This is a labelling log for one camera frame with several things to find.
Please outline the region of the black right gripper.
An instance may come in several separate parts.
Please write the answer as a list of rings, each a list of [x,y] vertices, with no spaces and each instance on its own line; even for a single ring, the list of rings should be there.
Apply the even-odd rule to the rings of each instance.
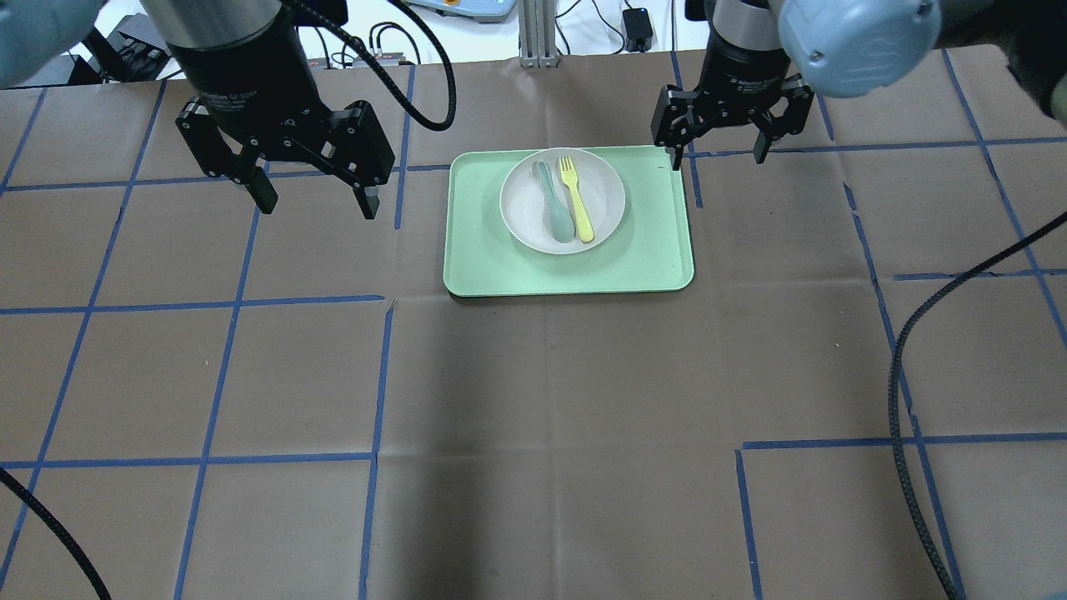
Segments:
[[[789,75],[789,65],[782,48],[710,42],[694,90],[663,86],[653,111],[653,144],[670,156],[671,170],[681,170],[684,148],[713,129],[754,125],[757,164],[765,163],[778,140],[803,133],[814,92],[800,73]]]

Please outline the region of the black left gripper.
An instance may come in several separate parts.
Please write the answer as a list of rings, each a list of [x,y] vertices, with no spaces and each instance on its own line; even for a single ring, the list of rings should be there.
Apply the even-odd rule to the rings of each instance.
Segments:
[[[243,186],[271,215],[278,191],[262,161],[304,163],[354,189],[359,211],[376,219],[378,186],[389,181],[395,152],[370,102],[338,111],[323,102],[293,26],[267,23],[228,44],[170,49],[194,88],[176,126],[203,174]]]

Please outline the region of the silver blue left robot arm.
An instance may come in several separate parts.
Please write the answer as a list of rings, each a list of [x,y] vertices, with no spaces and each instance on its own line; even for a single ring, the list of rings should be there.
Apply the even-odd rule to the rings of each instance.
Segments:
[[[147,81],[176,61],[194,88],[175,124],[203,175],[244,187],[259,212],[277,205],[262,161],[303,163],[350,186],[366,219],[378,211],[395,153],[373,107],[330,109],[298,30],[343,26],[343,1],[145,1],[103,35],[100,1],[4,1],[3,86],[30,85],[52,60],[73,57],[71,84]]]

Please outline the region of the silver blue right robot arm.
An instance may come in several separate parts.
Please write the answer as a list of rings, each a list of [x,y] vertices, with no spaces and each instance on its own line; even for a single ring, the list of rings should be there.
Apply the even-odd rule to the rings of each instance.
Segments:
[[[861,98],[896,83],[933,49],[938,1],[689,1],[708,23],[694,90],[664,86],[650,129],[672,167],[710,130],[752,125],[752,155],[805,131],[817,95]]]

